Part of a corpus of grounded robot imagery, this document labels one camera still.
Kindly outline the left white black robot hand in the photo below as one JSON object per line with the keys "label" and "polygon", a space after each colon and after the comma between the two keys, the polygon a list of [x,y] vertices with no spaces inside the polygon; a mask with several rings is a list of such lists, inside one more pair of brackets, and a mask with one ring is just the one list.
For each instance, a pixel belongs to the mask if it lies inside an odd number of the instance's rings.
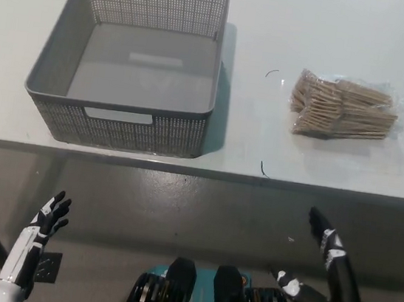
{"label": "left white black robot hand", "polygon": [[65,216],[71,204],[66,192],[61,191],[38,210],[12,246],[1,268],[0,281],[16,284],[22,289],[30,286],[47,243],[68,224]]}

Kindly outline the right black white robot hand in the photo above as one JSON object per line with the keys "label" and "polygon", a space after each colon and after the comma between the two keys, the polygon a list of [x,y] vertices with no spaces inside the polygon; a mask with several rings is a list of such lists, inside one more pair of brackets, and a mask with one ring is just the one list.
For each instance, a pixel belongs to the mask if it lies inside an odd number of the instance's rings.
{"label": "right black white robot hand", "polygon": [[309,210],[309,225],[323,258],[330,296],[306,285],[283,267],[270,269],[277,284],[292,302],[361,302],[351,261],[338,231],[316,207]]}

